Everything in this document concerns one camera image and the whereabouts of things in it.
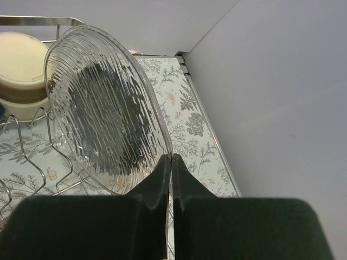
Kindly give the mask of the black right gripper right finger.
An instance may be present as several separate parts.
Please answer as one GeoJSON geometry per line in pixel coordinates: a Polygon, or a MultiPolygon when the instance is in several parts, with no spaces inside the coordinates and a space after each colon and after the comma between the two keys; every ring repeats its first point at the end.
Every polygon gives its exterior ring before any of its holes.
{"type": "Polygon", "coordinates": [[[303,200],[217,197],[178,154],[172,180],[176,259],[333,259],[303,200]]]}

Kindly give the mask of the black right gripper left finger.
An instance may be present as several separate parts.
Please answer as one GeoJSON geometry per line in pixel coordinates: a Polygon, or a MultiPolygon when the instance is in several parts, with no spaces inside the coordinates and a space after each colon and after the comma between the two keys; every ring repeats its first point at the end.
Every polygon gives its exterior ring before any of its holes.
{"type": "Polygon", "coordinates": [[[170,157],[125,195],[33,196],[1,232],[1,259],[165,259],[170,157]]]}

